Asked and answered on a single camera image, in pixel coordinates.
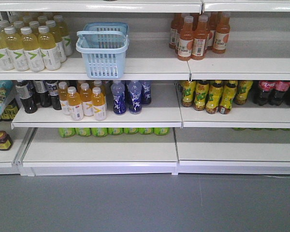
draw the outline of bottle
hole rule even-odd
[[[75,87],[68,87],[68,104],[71,118],[79,121],[84,117],[82,100]]]
[[[238,105],[244,105],[248,98],[248,93],[252,87],[253,81],[239,81],[234,102]]]
[[[275,87],[275,83],[276,81],[259,81],[258,90],[254,95],[253,102],[258,105],[265,105]]]
[[[54,20],[47,20],[46,25],[49,27],[49,31],[54,36],[56,47],[59,53],[60,62],[61,63],[65,62],[67,57],[66,57],[66,54],[64,53],[63,41],[62,41],[59,27],[56,25],[56,22]]]
[[[48,80],[46,81],[46,86],[50,99],[52,100],[52,105],[55,110],[61,110],[60,100],[59,100],[59,91],[58,91],[58,81]]]
[[[73,50],[68,25],[63,21],[62,15],[55,15],[54,21],[56,22],[56,24],[60,29],[64,53],[66,54],[66,56],[70,56],[72,55]]]
[[[202,111],[205,108],[205,99],[208,94],[209,83],[207,80],[200,80],[195,87],[195,98],[193,108]]]
[[[129,105],[129,111],[132,114],[139,114],[142,110],[141,107],[142,84],[139,81],[132,80],[128,85],[128,91],[131,98],[131,105]]]
[[[99,87],[92,89],[92,104],[94,109],[94,117],[97,121],[106,119],[105,99]]]
[[[29,68],[34,72],[42,71],[45,68],[40,46],[37,37],[32,34],[30,27],[21,29],[24,52]]]
[[[177,58],[181,61],[187,61],[191,58],[191,51],[193,45],[193,31],[192,31],[193,17],[186,16],[183,30],[180,32],[179,46]]]
[[[45,67],[52,71],[59,69],[61,66],[59,53],[54,36],[49,32],[48,26],[39,26],[38,41]]]
[[[141,104],[149,105],[151,103],[151,81],[140,81],[142,84]]]
[[[14,27],[6,27],[4,31],[7,35],[6,45],[9,49],[9,54],[13,59],[14,67],[17,71],[25,71],[29,69],[27,59],[24,53],[21,37],[16,33]]]
[[[69,103],[68,103],[68,84],[65,81],[61,81],[58,84],[59,100],[61,109],[64,115],[70,115]]]
[[[222,54],[226,52],[226,45],[230,32],[230,15],[230,12],[222,12],[221,20],[216,27],[216,34],[212,50],[217,54]]]
[[[177,29],[178,29],[179,23],[180,23],[180,18],[181,18],[181,13],[175,13],[174,19],[171,22],[170,41],[169,41],[169,47],[171,49],[175,49],[175,47],[176,47],[175,40],[176,40]]]
[[[123,115],[126,108],[126,100],[125,100],[125,86],[121,81],[114,80],[111,86],[113,98],[114,98],[114,106],[113,111],[117,115]]]
[[[92,91],[89,88],[88,83],[81,84],[81,91],[79,93],[82,104],[83,104],[83,111],[85,116],[93,116],[93,105],[91,100]]]
[[[204,58],[205,43],[208,35],[206,30],[207,20],[208,17],[206,15],[199,16],[197,29],[193,33],[192,59],[201,60]]]
[[[270,95],[269,103],[271,105],[280,105],[283,101],[283,97],[290,87],[290,81],[276,81],[274,90]]]
[[[33,92],[29,87],[28,81],[18,80],[15,86],[16,91],[19,95],[21,103],[27,114],[32,114],[38,110],[36,103],[33,101]]]
[[[14,65],[7,48],[5,38],[5,34],[0,32],[0,67],[2,70],[11,70],[14,68]]]
[[[37,96],[41,107],[49,107],[52,105],[52,100],[47,90],[46,81],[33,81]]]

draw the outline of white shelf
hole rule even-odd
[[[54,12],[201,12],[200,0],[0,0],[0,11]]]
[[[203,0],[203,11],[290,12],[290,0]]]
[[[22,161],[23,175],[173,173],[177,154],[168,135],[108,135],[61,138],[38,128]]]
[[[80,121],[73,121],[62,111],[39,107],[33,114],[25,113],[20,108],[13,120],[15,127],[181,127],[182,118],[178,107],[176,91],[173,83],[157,83],[152,85],[152,103],[144,106],[138,115],[133,115],[127,109],[124,115],[115,115],[111,96],[107,104],[107,118],[96,121],[94,117],[84,117]]]
[[[290,131],[176,129],[179,173],[290,174]]]

